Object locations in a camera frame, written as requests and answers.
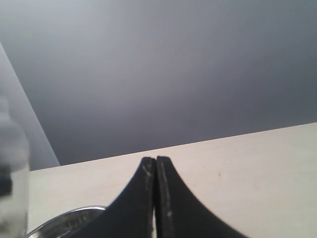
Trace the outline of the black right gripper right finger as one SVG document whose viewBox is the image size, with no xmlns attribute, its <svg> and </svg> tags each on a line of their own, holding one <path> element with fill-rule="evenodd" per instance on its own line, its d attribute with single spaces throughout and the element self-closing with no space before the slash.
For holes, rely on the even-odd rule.
<svg viewBox="0 0 317 238">
<path fill-rule="evenodd" d="M 169 157 L 156 159 L 158 238 L 244 238 L 191 192 Z"/>
</svg>

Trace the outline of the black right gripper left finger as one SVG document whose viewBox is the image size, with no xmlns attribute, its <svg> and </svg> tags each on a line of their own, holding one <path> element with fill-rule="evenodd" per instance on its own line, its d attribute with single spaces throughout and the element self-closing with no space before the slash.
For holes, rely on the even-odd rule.
<svg viewBox="0 0 317 238">
<path fill-rule="evenodd" d="M 133 177 L 120 195 L 72 238 L 151 238 L 156 161 L 141 159 Z"/>
</svg>

